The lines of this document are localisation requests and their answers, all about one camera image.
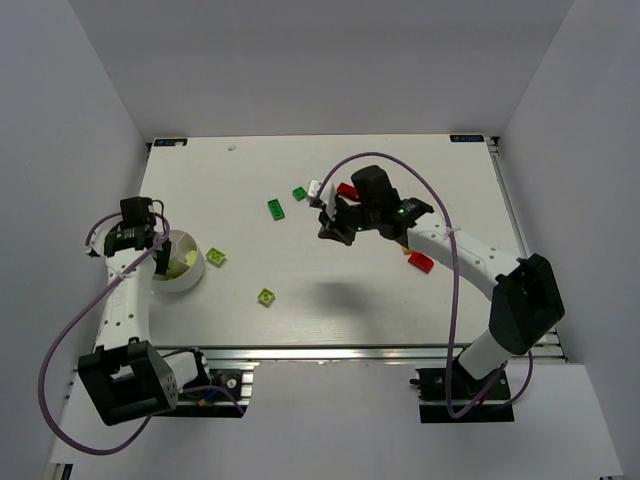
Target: green lego brick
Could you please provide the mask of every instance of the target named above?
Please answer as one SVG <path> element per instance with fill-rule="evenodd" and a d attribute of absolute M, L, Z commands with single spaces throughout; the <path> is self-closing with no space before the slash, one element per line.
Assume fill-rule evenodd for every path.
<path fill-rule="evenodd" d="M 298 201 L 304 200 L 305 198 L 307 198 L 307 191 L 302 187 L 296 188 L 292 193 L 293 193 L 293 197 Z"/>
<path fill-rule="evenodd" d="M 196 259 L 197 258 L 198 258 L 198 251 L 197 250 L 191 250 L 189 253 L 187 253 L 187 255 L 186 255 L 185 259 L 184 259 L 184 263 L 186 263 L 190 267 L 193 267 L 193 265 L 196 263 Z"/>
<path fill-rule="evenodd" d="M 282 210 L 282 207 L 280 206 L 280 202 L 278 201 L 277 198 L 274 198 L 273 200 L 269 200 L 267 202 L 267 206 L 269 207 L 269 210 L 271 211 L 271 216 L 275 221 L 282 220 L 284 218 L 284 210 Z"/>
<path fill-rule="evenodd" d="M 271 290 L 267 290 L 266 288 L 263 288 L 260 292 L 260 295 L 258 295 L 258 301 L 265 307 L 271 305 L 275 299 L 275 293 L 273 293 Z"/>
<path fill-rule="evenodd" d="M 216 267 L 222 265 L 222 262 L 224 262 L 226 258 L 227 256 L 224 253 L 220 250 L 216 250 L 215 248 L 212 248 L 207 252 L 207 260 L 213 263 Z"/>

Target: white tabletop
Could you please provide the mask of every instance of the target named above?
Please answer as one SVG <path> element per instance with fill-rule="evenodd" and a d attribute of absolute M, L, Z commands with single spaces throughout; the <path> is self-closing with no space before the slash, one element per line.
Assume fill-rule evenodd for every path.
<path fill-rule="evenodd" d="M 519 253 L 484 143 L 451 143 L 448 135 L 190 138 L 182 147 L 153 147 L 141 193 L 160 198 L 172 228 L 192 234 L 200 249 L 227 255 L 208 265 L 189 292 L 156 292 L 150 314 L 156 346 L 441 345 L 446 343 L 452 274 L 426 275 L 396 243 L 376 232 L 351 247 L 319 240 L 318 211 L 292 190 L 322 179 L 343 158 L 382 151 L 417 169 L 444 199 L 454 226 L 499 249 Z M 435 205 L 400 167 L 378 158 L 345 166 L 384 168 L 402 198 Z M 277 198 L 286 218 L 273 221 Z M 275 302 L 257 301 L 262 288 Z M 489 302 L 466 281 L 460 293 L 457 341 L 487 327 Z"/>

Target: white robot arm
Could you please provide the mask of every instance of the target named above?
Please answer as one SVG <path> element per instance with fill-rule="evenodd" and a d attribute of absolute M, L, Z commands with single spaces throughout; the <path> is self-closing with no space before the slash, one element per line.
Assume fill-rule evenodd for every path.
<path fill-rule="evenodd" d="M 318 237 L 348 246 L 356 233 L 375 229 L 453 268 L 450 232 L 430 205 L 401 200 L 376 165 L 357 171 L 351 180 L 358 194 L 351 203 L 332 184 L 320 189 L 320 182 L 311 182 L 310 205 L 321 210 Z M 526 354 L 563 317 L 564 306 L 551 265 L 540 255 L 519 259 L 465 232 L 456 232 L 455 238 L 460 275 L 491 301 L 489 328 L 454 361 L 460 377 L 478 383 L 512 356 Z"/>
<path fill-rule="evenodd" d="M 107 297 L 93 353 L 80 357 L 78 374 L 107 425 L 173 410 L 185 386 L 209 385 L 206 359 L 197 349 L 161 357 L 149 342 L 153 275 L 167 268 L 169 241 L 133 271 L 125 268 L 157 238 L 148 198 L 120 202 L 122 221 L 94 235 L 89 255 L 106 258 L 107 281 L 122 277 Z"/>

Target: purple cable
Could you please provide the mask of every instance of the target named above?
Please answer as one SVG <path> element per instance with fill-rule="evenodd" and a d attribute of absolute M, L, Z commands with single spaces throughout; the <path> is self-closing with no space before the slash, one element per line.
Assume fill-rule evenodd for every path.
<path fill-rule="evenodd" d="M 392 155 L 388 155 L 386 153 L 381 153 L 381 152 L 363 152 L 363 153 L 358 153 L 356 155 L 351 155 L 350 157 L 347 157 L 344 160 L 342 160 L 341 162 L 339 162 L 335 167 L 333 167 L 331 169 L 331 171 L 327 174 L 325 179 L 322 181 L 322 184 L 320 185 L 320 188 L 318 189 L 318 193 L 316 194 L 316 196 L 318 198 L 320 198 L 320 194 L 324 190 L 325 185 L 327 185 L 327 183 L 329 182 L 329 180 L 331 179 L 333 174 L 336 173 L 336 171 L 340 167 L 342 167 L 346 163 L 351 162 L 352 160 L 356 160 L 356 159 L 362 158 L 362 157 L 381 157 L 381 158 L 386 158 L 387 160 L 390 160 L 390 161 L 392 161 L 394 163 L 397 163 L 401 167 L 403 167 L 406 170 L 408 170 L 409 173 L 411 173 L 427 189 L 427 191 L 434 198 L 434 200 L 438 204 L 438 207 L 440 208 L 440 211 L 442 212 L 442 216 L 444 217 L 445 225 L 449 229 L 449 232 L 450 232 L 449 233 L 449 241 L 451 242 L 451 258 L 452 258 L 452 267 L 453 267 L 452 268 L 452 270 L 453 270 L 453 298 L 451 299 L 451 323 L 450 323 L 450 326 L 449 326 L 449 342 L 447 344 L 447 367 L 446 367 L 446 373 L 445 373 L 445 397 L 446 397 L 446 400 L 447 400 L 447 412 L 449 413 L 449 416 L 451 416 L 451 418 L 454 418 L 454 419 L 461 418 L 462 416 L 466 415 L 473 407 L 475 407 L 475 405 L 485 396 L 485 394 L 491 389 L 491 387 L 493 387 L 493 385 L 496 383 L 496 381 L 500 377 L 500 374 L 506 368 L 507 364 L 506 363 L 502 364 L 500 366 L 500 368 L 498 368 L 494 372 L 494 374 L 491 376 L 489 381 L 487 381 L 487 383 L 482 388 L 482 390 L 480 390 L 480 392 L 467 405 L 465 405 L 458 412 L 454 412 L 453 411 L 453 403 L 452 403 L 452 400 L 451 400 L 451 383 L 452 383 L 452 375 L 453 375 L 453 372 L 452 372 L 452 369 L 453 369 L 453 349 L 455 347 L 456 326 L 457 326 L 457 322 L 458 322 L 458 298 L 460 296 L 460 265 L 459 265 L 459 262 L 458 262 L 458 247 L 457 247 L 457 244 L 456 244 L 455 235 L 453 234 L 453 231 L 452 231 L 453 225 L 451 223 L 451 217 L 449 216 L 449 212 L 447 211 L 447 207 L 445 207 L 444 202 L 440 199 L 440 197 L 438 196 L 436 191 L 431 187 L 431 185 L 429 185 L 429 183 L 416 170 L 414 170 L 412 167 L 410 167 L 408 164 L 406 164 L 402 160 L 400 160 L 400 159 L 398 159 L 398 158 L 396 158 L 396 157 L 394 157 Z M 531 352 L 529 352 L 529 365 L 530 365 L 530 367 L 529 367 L 530 371 L 529 371 L 529 375 L 527 377 L 528 379 L 525 382 L 523 388 L 520 390 L 520 392 L 518 392 L 518 394 L 514 398 L 512 398 L 511 400 L 509 400 L 506 403 L 504 403 L 502 405 L 499 405 L 499 406 L 502 407 L 502 406 L 511 405 L 513 402 L 515 402 L 518 398 L 520 398 L 522 396 L 522 394 L 524 393 L 524 390 L 529 385 L 528 381 L 531 379 L 530 377 L 531 377 L 531 374 L 533 373 L 533 355 L 531 354 Z"/>
<path fill-rule="evenodd" d="M 201 387 L 191 387 L 191 388 L 185 388 L 182 390 L 183 393 L 193 393 L 193 392 L 201 392 L 202 390 L 210 390 L 212 392 L 219 392 L 219 393 L 223 393 L 224 395 L 226 395 L 226 397 L 229 399 L 229 401 L 231 403 L 233 403 L 233 406 L 236 407 L 238 409 L 238 411 L 240 412 L 241 415 L 244 415 L 244 410 L 242 409 L 242 407 L 240 406 L 240 404 L 237 402 L 237 400 L 235 398 L 233 398 L 233 395 L 231 395 L 227 390 L 225 390 L 224 388 L 220 388 L 220 387 L 216 387 L 215 385 L 203 385 Z"/>
<path fill-rule="evenodd" d="M 85 240 L 85 246 L 86 247 L 89 246 L 93 233 L 100 225 L 102 225 L 105 221 L 109 220 L 110 218 L 117 217 L 118 215 L 120 214 L 112 213 L 110 215 L 107 215 L 106 217 L 98 221 L 93 227 L 91 227 L 91 230 L 87 235 L 87 239 Z M 149 255 L 151 255 L 153 252 L 158 250 L 162 246 L 162 244 L 169 238 L 169 232 L 170 232 L 169 222 L 167 221 L 166 218 L 158 214 L 156 214 L 156 216 L 162 219 L 162 224 L 165 230 L 164 235 L 162 235 L 158 240 L 158 242 L 154 243 L 149 250 L 145 251 L 133 263 L 131 263 L 131 265 L 125 268 L 122 271 L 123 275 L 131 273 L 134 268 L 140 265 Z M 53 354 L 55 353 L 56 349 L 60 346 L 60 343 L 62 342 L 62 340 L 64 340 L 64 338 L 71 331 L 71 329 L 75 327 L 80 322 L 80 320 L 82 320 L 85 317 L 85 315 L 89 313 L 93 309 L 93 307 L 95 307 L 100 302 L 100 300 L 102 300 L 112 290 L 114 290 L 120 284 L 120 282 L 122 282 L 122 277 L 120 276 L 116 277 L 111 283 L 109 283 L 106 287 L 104 287 L 100 291 L 100 293 L 98 293 L 98 295 L 96 295 L 96 297 L 87 304 L 87 306 L 85 306 L 82 310 L 80 310 L 80 312 L 78 312 L 78 314 L 71 319 L 71 321 L 67 324 L 66 327 L 62 329 L 62 331 L 58 334 L 58 336 L 55 338 L 55 340 L 49 347 L 49 350 L 47 350 L 47 353 L 45 354 L 44 359 L 42 360 L 42 365 L 40 366 L 40 373 L 38 374 L 38 404 L 40 405 L 40 412 L 42 412 L 44 421 L 47 423 L 51 431 L 60 440 L 65 442 L 67 445 L 75 448 L 76 450 L 79 450 L 82 453 L 87 453 L 89 455 L 112 455 L 114 453 L 118 453 L 124 450 L 129 445 L 131 445 L 131 443 L 136 438 L 138 438 L 138 436 L 142 433 L 142 431 L 145 429 L 145 427 L 149 423 L 149 420 L 151 420 L 151 417 L 147 417 L 144 420 L 144 422 L 142 422 L 142 425 L 140 425 L 140 427 L 138 427 L 138 429 L 133 433 L 133 435 L 131 435 L 129 439 L 127 439 L 123 444 L 118 445 L 117 447 L 108 448 L 104 450 L 87 447 L 86 445 L 82 445 L 81 443 L 75 441 L 73 438 L 69 437 L 66 433 L 64 433 L 60 428 L 60 426 L 56 423 L 53 416 L 51 415 L 51 412 L 49 411 L 49 406 L 47 405 L 47 399 L 44 393 L 45 378 L 47 375 L 47 369 L 49 368 L 49 363 L 51 362 L 51 358 L 53 357 Z"/>

